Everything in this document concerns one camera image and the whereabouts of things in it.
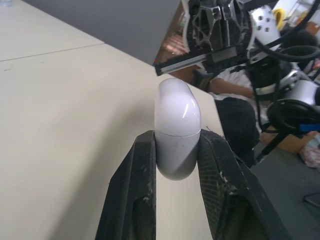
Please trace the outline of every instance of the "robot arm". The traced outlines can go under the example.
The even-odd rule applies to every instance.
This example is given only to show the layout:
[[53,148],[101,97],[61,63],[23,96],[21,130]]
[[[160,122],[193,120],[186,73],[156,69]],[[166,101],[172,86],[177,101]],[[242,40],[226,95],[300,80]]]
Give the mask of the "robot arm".
[[[183,6],[189,21],[183,40],[189,52],[156,64],[158,75],[197,64],[216,76],[227,68],[245,65],[256,101],[273,101],[267,111],[271,125],[297,136],[320,130],[319,86],[292,63],[314,59],[320,55],[320,49],[311,46],[285,49],[287,54],[310,49],[313,52],[308,56],[283,54],[283,49],[283,53],[278,52],[288,33],[280,37],[276,19],[266,5],[273,0],[189,0],[187,4],[186,1]],[[308,16],[296,28],[303,27],[319,3],[320,0],[315,0]],[[265,132],[278,132],[268,131],[261,123],[260,126]]]

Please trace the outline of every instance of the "person's arm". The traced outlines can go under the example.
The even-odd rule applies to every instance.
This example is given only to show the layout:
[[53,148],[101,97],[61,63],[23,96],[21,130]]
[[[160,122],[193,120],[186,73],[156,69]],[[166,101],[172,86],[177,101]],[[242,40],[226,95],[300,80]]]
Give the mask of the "person's arm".
[[210,81],[209,92],[215,94],[237,94],[249,99],[254,97],[252,89],[225,81],[222,78],[214,78]]

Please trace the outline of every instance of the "white table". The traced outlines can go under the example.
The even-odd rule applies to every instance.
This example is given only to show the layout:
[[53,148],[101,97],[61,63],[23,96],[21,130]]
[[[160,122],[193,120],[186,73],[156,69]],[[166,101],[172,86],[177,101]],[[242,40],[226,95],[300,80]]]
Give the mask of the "white table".
[[21,0],[0,7],[0,23],[0,61],[103,44]]
[[[110,178],[153,129],[168,77],[106,44],[0,62],[0,238],[94,239]],[[213,98],[191,90],[202,128],[222,135]],[[198,171],[156,180],[157,239],[210,239]]]

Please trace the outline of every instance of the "floor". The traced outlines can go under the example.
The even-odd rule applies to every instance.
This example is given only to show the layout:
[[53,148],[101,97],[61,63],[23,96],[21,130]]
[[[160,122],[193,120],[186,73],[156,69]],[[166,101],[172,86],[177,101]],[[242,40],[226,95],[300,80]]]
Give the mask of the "floor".
[[[264,147],[256,147],[259,153]],[[320,208],[303,201],[305,195],[320,193],[320,172],[307,167],[297,156],[275,149],[258,166],[258,177],[292,240],[320,239]]]

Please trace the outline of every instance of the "white shirt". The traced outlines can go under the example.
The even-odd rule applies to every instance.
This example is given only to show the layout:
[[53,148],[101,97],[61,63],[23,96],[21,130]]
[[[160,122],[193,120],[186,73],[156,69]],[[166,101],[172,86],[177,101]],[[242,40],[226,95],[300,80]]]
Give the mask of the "white shirt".
[[[234,68],[235,67],[231,67],[231,68],[224,70],[215,78],[220,78],[220,79],[225,80],[226,82],[252,89],[250,80],[248,79],[245,71],[241,70],[238,72],[230,73],[230,71],[232,71]],[[255,111],[255,118],[257,119],[257,106],[256,106],[256,101],[254,99],[247,98],[245,96],[237,95],[237,94],[233,94],[233,93],[215,94],[213,92],[209,92],[209,94],[212,95],[212,97],[215,100],[223,100],[225,98],[236,98],[236,99],[242,99],[242,100],[249,102]],[[262,122],[262,124],[264,124],[264,123],[268,122],[267,108],[264,107],[261,103],[260,103],[260,111],[261,111],[261,114],[260,114],[261,115],[261,122]]]

